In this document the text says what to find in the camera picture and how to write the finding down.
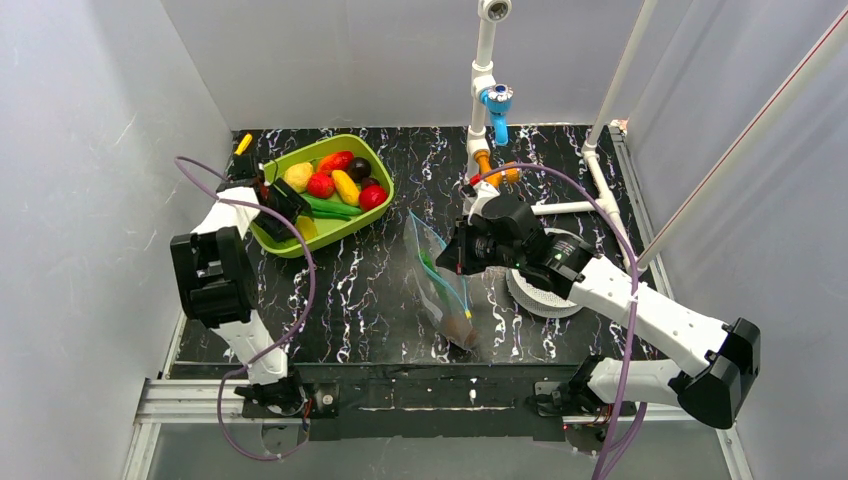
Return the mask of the yellow toy corn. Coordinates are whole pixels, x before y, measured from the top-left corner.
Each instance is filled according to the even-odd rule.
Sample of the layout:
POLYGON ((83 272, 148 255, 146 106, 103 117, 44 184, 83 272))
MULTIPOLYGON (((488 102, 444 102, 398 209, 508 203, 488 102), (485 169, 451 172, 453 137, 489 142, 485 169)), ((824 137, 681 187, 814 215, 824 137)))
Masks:
POLYGON ((311 241, 318 235, 317 226, 311 217, 299 216, 296 219, 295 227, 305 242, 311 241))

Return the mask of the long green toy bean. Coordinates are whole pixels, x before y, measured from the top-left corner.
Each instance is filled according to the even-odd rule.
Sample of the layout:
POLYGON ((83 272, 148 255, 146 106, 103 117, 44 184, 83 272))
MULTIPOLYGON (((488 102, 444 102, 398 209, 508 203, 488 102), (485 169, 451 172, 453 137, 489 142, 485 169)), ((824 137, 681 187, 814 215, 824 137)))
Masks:
POLYGON ((312 218, 350 221, 364 213, 359 207, 339 201, 321 199, 308 194, 302 195, 301 198, 307 202, 312 218))

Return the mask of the green toy beans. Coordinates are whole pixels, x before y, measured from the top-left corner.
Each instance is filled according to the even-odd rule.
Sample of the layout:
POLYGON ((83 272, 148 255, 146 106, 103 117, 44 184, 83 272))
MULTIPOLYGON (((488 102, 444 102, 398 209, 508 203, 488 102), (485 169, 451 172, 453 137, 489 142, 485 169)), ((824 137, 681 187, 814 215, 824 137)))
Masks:
POLYGON ((419 251, 419 260, 422 263, 425 274, 433 283, 434 288, 440 297, 446 299, 449 295, 457 296, 455 289, 438 273, 426 251, 419 251))

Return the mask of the clear zip top bag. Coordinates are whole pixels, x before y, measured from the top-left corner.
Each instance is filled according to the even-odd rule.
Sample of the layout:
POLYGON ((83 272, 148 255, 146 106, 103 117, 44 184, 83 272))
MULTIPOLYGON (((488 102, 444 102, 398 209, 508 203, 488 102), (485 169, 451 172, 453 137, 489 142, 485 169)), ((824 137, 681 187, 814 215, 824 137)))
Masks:
POLYGON ((472 324, 467 282, 435 263, 447 243, 412 211, 405 221, 403 241, 430 322, 450 343, 474 350, 479 338, 472 324))

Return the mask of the yellow toy banana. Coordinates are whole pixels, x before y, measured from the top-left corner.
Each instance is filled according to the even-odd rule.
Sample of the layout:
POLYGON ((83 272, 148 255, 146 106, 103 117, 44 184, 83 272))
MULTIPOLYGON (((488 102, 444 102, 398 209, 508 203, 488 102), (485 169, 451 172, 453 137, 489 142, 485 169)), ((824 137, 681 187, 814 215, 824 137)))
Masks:
POLYGON ((352 178, 344 170, 333 170, 331 178, 341 201, 346 205, 358 207, 360 190, 352 178))

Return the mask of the brown toy kiwi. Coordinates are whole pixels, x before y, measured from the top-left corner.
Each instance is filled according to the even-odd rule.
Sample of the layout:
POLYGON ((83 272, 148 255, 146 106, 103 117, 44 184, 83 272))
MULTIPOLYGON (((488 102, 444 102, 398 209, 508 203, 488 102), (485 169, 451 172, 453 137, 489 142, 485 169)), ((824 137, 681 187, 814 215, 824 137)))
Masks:
POLYGON ((439 331, 450 343, 463 350, 472 350, 478 343, 478 330, 465 317, 446 317, 439 331))

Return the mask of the red toy apple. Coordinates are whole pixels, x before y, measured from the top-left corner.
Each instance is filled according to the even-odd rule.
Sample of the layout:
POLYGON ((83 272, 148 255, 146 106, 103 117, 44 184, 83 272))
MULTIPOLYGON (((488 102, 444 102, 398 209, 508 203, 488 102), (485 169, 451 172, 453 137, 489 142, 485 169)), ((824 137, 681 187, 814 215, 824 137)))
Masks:
POLYGON ((371 211, 388 200, 388 192, 379 185, 370 185, 362 189, 359 195, 359 207, 364 211, 371 211))

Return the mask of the green plastic tray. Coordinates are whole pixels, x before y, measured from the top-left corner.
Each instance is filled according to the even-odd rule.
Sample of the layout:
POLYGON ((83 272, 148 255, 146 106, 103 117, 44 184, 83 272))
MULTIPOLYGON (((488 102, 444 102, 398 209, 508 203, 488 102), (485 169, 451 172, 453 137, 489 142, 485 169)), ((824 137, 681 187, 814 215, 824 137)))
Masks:
MULTIPOLYGON (((323 248, 374 223, 389 208, 396 193, 394 182, 382 160, 378 158, 375 151, 364 140, 352 134, 333 136, 294 150, 277 159, 266 162, 265 169, 266 172, 276 173, 277 177, 282 178, 281 176, 285 171, 293 165, 307 160, 316 164, 320 160, 319 157, 323 158, 337 151, 351 151, 353 154, 368 160, 372 165, 374 178, 380 182, 381 187, 387 192, 387 198, 380 205, 364 213, 359 215, 348 214, 347 216, 350 219, 347 221, 337 218, 313 219, 317 234, 312 239, 306 240, 307 247, 312 251, 323 248)), ((303 256, 303 248, 294 237, 277 241, 269 234, 269 231, 259 225, 258 218, 251 224, 250 228, 254 237, 265 251, 283 258, 303 256)))

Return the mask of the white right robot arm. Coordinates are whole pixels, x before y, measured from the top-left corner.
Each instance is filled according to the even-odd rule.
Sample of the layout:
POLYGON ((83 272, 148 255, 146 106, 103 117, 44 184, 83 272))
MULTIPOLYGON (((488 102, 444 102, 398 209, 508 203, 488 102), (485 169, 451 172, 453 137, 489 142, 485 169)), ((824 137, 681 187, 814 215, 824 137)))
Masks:
POLYGON ((586 360, 565 394, 585 409, 617 401, 664 404, 726 430, 760 373, 756 324, 700 314, 639 283, 580 236, 545 228, 514 196, 476 202, 456 220, 435 263, 459 275, 513 269, 533 287, 601 314, 665 354, 650 361, 586 360))

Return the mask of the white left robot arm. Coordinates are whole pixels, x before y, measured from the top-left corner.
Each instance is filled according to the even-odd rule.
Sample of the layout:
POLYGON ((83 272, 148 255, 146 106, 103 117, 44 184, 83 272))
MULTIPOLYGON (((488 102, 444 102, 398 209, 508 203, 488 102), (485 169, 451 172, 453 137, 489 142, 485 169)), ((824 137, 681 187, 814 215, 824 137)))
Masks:
POLYGON ((178 293, 187 318, 200 321, 222 338, 246 367, 248 384, 236 393, 271 412, 292 416, 305 404, 296 370, 288 365, 258 312, 258 286, 244 238, 261 210, 258 180, 225 180, 218 199, 191 232, 174 236, 170 253, 178 293))

